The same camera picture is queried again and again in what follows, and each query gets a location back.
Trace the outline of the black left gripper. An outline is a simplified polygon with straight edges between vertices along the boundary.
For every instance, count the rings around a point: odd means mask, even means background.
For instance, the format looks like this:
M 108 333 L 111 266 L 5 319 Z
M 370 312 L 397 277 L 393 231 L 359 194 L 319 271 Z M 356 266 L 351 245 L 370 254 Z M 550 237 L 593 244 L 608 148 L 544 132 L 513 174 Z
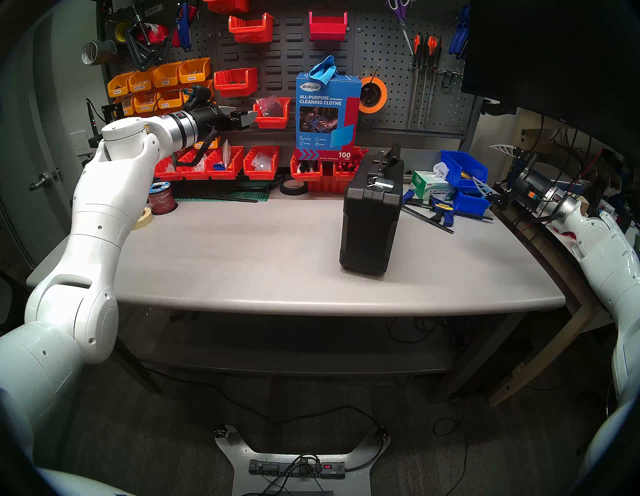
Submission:
M 232 129 L 234 115 L 235 128 L 248 128 L 259 113 L 257 111 L 238 111 L 236 107 L 219 107 L 212 101 L 209 88 L 194 85 L 189 88 L 189 116 L 194 121 L 194 143 L 204 142 L 206 137 L 214 131 L 220 133 Z

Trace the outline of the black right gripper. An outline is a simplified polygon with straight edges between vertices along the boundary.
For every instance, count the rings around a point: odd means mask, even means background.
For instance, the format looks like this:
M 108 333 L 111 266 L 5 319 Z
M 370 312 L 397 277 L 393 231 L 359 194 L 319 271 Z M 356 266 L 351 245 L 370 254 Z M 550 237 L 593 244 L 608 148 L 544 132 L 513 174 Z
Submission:
M 521 152 L 521 148 L 514 145 L 490 145 L 490 148 L 509 156 L 512 161 L 506 178 L 500 184 L 495 183 L 494 189 L 477 177 L 472 177 L 484 199 L 493 200 L 493 207 L 500 211 L 517 201 L 533 215 L 558 215 L 558 199 L 553 200 L 553 183 L 536 169 L 536 163 L 544 155 Z

